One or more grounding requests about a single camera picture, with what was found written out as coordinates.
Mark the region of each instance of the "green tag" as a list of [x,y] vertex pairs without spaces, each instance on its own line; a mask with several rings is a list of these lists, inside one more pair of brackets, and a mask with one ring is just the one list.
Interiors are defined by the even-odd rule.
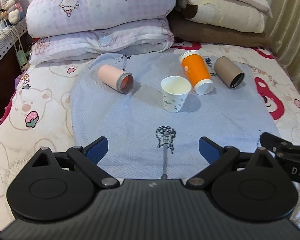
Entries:
[[23,66],[24,64],[28,63],[28,60],[27,60],[26,55],[23,52],[23,50],[19,50],[16,53],[16,55],[17,55],[17,60],[18,60],[20,66]]

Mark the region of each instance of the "blue textured blanket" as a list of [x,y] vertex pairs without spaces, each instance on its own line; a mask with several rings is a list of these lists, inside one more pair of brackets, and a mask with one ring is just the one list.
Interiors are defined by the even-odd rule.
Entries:
[[[109,150],[98,166],[112,176],[158,179],[166,173],[170,179],[189,178],[209,165],[199,152],[201,136],[245,152],[254,152],[265,131],[279,136],[245,64],[237,64],[246,76],[234,90],[212,75],[212,92],[199,96],[192,90],[180,112],[166,111],[160,82],[173,75],[186,77],[178,58],[168,53],[108,53],[81,71],[71,90],[75,143],[86,146],[106,136]],[[211,73],[216,59],[207,59]],[[132,73],[134,86],[128,94],[101,82],[98,69],[103,64]],[[168,134],[168,147],[163,134]]]

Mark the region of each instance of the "triangular hole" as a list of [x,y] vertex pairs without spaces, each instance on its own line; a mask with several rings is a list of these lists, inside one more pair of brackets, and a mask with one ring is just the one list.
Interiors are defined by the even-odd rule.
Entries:
[[256,166],[266,167],[266,168],[273,168],[273,165],[271,164],[271,162],[269,161],[269,159],[265,155],[263,155],[263,154],[259,155],[259,158],[257,160]]
[[39,167],[39,166],[48,166],[49,160],[47,158],[47,155],[45,153],[41,153],[40,156],[36,159],[32,167]]

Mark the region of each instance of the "pink cup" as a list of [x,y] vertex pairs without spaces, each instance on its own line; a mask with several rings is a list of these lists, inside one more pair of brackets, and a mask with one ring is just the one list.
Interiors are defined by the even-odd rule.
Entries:
[[117,90],[121,94],[128,93],[132,88],[132,74],[108,64],[99,68],[98,77],[103,81],[103,83],[112,87],[114,90]]

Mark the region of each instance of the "screw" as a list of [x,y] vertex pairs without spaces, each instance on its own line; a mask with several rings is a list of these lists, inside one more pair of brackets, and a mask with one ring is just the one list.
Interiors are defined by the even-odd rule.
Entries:
[[103,178],[101,183],[104,186],[113,186],[117,183],[117,180],[115,178]]
[[202,186],[204,184],[204,179],[194,177],[194,178],[189,179],[189,183],[192,186]]

